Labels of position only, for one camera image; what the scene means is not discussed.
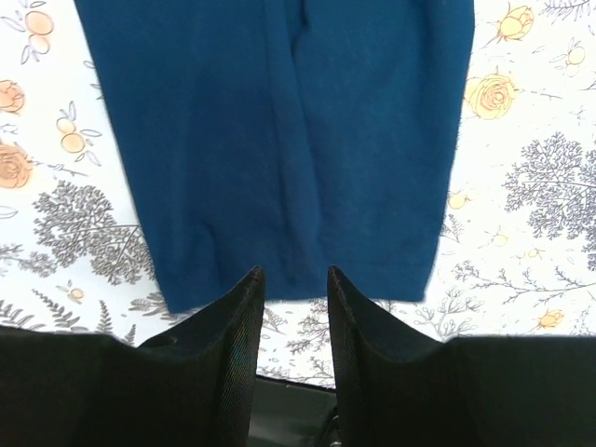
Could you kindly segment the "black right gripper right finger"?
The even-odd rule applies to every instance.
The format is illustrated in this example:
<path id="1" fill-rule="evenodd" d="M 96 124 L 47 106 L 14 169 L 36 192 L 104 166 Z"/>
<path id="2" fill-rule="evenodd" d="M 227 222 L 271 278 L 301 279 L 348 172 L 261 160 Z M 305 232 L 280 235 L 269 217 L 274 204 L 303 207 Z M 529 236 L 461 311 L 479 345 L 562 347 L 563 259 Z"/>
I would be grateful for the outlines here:
<path id="1" fill-rule="evenodd" d="M 328 310 L 345 446 L 591 446 L 595 341 L 436 341 L 366 298 L 335 267 Z"/>

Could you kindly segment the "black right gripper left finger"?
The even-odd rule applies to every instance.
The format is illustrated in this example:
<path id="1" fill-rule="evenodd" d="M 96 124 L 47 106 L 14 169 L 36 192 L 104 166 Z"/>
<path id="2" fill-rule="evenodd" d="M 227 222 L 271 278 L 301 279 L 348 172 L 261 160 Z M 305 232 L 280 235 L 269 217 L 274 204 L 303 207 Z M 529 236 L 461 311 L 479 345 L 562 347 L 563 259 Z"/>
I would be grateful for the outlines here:
<path id="1" fill-rule="evenodd" d="M 243 446 L 264 272 L 139 346 L 101 334 L 1 331 L 5 446 Z"/>

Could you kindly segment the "dark blue t shirt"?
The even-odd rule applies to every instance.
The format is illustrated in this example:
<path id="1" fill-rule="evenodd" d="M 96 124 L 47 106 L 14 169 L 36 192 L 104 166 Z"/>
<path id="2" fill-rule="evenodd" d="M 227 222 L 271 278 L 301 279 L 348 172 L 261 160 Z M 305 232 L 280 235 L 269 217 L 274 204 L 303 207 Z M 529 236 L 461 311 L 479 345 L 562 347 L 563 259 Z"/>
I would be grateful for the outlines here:
<path id="1" fill-rule="evenodd" d="M 273 300 L 423 299 L 474 35 L 470 1 L 80 1 L 167 306 L 251 267 Z"/>

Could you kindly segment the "floral table mat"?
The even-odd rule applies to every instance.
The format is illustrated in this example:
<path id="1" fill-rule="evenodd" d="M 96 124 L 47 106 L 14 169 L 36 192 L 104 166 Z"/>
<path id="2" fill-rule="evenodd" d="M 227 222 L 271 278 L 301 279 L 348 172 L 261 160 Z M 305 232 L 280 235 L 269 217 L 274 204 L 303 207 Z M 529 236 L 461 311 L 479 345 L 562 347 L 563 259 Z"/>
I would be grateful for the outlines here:
<path id="1" fill-rule="evenodd" d="M 440 342 L 595 333 L 595 5 L 478 1 L 426 299 Z M 166 305 L 72 1 L 1 5 L 1 322 L 138 346 Z"/>

